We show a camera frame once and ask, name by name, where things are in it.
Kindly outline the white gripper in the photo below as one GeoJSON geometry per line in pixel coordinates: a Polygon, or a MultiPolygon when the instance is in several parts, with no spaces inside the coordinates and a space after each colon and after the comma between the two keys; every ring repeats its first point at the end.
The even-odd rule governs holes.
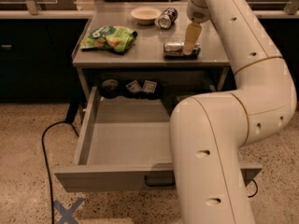
{"type": "Polygon", "coordinates": [[[190,55],[202,32],[200,23],[208,21],[211,15],[206,0],[188,0],[186,13],[192,22],[186,28],[183,53],[190,55]]]}

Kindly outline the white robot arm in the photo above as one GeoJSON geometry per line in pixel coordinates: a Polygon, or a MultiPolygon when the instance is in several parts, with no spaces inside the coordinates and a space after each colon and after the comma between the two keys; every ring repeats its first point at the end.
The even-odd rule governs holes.
{"type": "Polygon", "coordinates": [[[193,41],[211,21],[235,75],[236,88],[194,95],[170,118],[170,148],[183,224],[255,224],[239,166],[240,147],[278,133],[297,97],[276,45],[246,0],[189,0],[193,41]]]}

